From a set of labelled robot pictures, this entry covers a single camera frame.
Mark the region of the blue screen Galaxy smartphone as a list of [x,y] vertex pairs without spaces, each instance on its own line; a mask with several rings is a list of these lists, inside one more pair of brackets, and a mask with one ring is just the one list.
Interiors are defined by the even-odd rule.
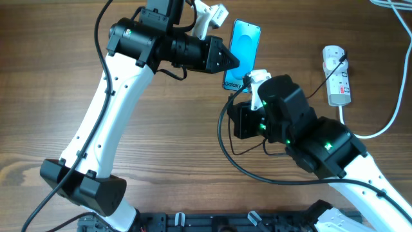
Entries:
[[260,26],[241,19],[234,21],[230,52],[239,60],[239,66],[225,72],[224,90],[236,92],[243,86],[243,77],[254,69],[260,36]]

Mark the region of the white power strip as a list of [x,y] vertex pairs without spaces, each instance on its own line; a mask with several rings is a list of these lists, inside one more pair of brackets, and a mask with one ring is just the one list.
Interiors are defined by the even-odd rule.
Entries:
[[[323,62],[327,57],[340,57],[342,55],[345,55],[345,51],[339,46],[328,45],[323,48]],[[335,70],[331,73],[325,73],[325,77],[329,77],[326,81],[328,104],[330,106],[345,106],[351,103],[348,70],[345,72],[336,72]]]

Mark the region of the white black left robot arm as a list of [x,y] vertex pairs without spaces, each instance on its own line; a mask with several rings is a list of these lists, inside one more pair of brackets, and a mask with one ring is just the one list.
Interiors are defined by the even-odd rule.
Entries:
[[221,5],[191,1],[194,20],[180,26],[184,1],[148,1],[109,31],[102,78],[85,117],[58,159],[40,175],[52,193],[87,209],[113,231],[138,231],[140,213],[125,199],[126,181],[112,174],[124,128],[144,90],[170,62],[183,71],[219,73],[239,66],[220,37],[207,33],[228,16]]

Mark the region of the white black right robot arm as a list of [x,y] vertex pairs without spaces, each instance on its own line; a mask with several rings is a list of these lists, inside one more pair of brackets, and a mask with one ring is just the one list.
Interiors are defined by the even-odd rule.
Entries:
[[232,165],[262,182],[301,186],[328,184],[351,202],[377,231],[411,231],[411,205],[384,177],[366,146],[348,127],[317,117],[300,86],[290,76],[265,77],[256,82],[252,100],[233,104],[231,95],[222,109],[234,121],[240,139],[262,136],[285,145],[286,154],[316,180],[272,180],[253,174],[235,161]]

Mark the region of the white USB charger plug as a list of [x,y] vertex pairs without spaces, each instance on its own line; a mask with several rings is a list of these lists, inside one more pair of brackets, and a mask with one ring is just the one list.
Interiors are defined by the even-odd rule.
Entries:
[[345,72],[348,69],[348,62],[346,56],[327,57],[323,62],[323,70],[325,73],[332,72],[335,68],[336,72]]

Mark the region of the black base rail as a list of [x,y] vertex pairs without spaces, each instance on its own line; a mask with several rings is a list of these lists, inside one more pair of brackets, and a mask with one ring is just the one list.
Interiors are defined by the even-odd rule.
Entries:
[[303,211],[259,213],[261,221],[254,225],[246,213],[176,214],[141,213],[130,231],[141,232],[219,232],[219,231],[315,231]]

